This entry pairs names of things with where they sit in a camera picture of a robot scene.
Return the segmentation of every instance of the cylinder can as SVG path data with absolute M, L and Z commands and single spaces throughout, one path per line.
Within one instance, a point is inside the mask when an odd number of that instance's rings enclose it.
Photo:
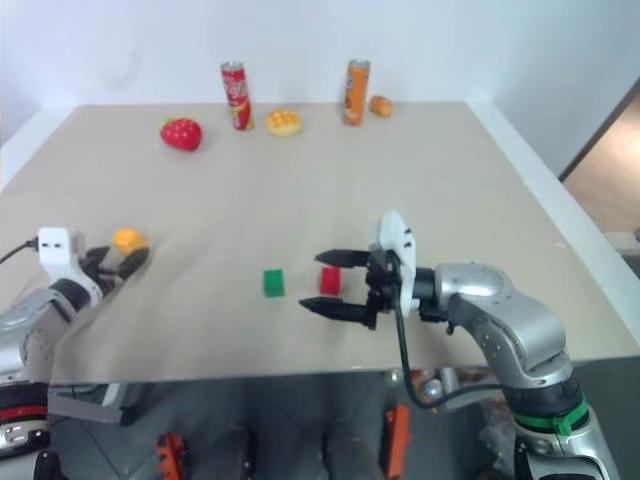
M 357 126 L 362 123 L 370 65 L 368 60 L 355 59 L 351 60 L 347 67 L 347 89 L 342 115 L 344 123 L 347 125 Z
M 227 62 L 220 66 L 220 70 L 222 71 L 227 102 L 231 109 L 233 127 L 236 130 L 251 130 L 253 118 L 244 66 L 240 62 Z

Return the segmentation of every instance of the yellow toy fruit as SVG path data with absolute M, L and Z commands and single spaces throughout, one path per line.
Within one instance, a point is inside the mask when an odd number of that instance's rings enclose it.
M 293 110 L 275 110 L 267 115 L 267 131 L 276 137 L 290 137 L 302 127 L 302 120 Z

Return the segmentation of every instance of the orange toy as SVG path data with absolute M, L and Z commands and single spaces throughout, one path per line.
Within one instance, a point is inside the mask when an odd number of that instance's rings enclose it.
M 388 98 L 375 95 L 369 100 L 369 109 L 381 117 L 390 117 L 393 113 L 393 103 Z
M 398 405 L 386 413 L 388 441 L 386 457 L 386 480 L 401 480 L 404 473 L 404 459 L 407 444 L 411 441 L 409 432 L 409 408 Z
M 164 480 L 184 480 L 180 463 L 185 455 L 185 447 L 180 435 L 171 432 L 160 435 L 156 443 L 156 454 L 160 458 L 158 471 L 162 473 Z
M 290 137 L 298 133 L 302 120 L 293 110 L 275 110 L 267 116 L 267 131 L 276 137 Z

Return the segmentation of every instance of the strawberry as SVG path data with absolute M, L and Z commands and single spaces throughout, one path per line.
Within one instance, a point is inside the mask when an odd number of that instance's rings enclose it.
M 192 151 L 200 144 L 202 129 L 189 118 L 169 118 L 160 130 L 160 136 L 167 145 Z

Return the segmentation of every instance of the red can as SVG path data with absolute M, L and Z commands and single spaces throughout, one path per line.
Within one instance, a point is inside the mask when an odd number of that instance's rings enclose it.
M 227 62 L 220 66 L 224 90 L 227 92 L 227 101 L 231 107 L 233 126 L 236 130 L 251 130 L 253 119 L 251 118 L 251 104 L 247 91 L 247 77 L 244 66 L 240 62 Z

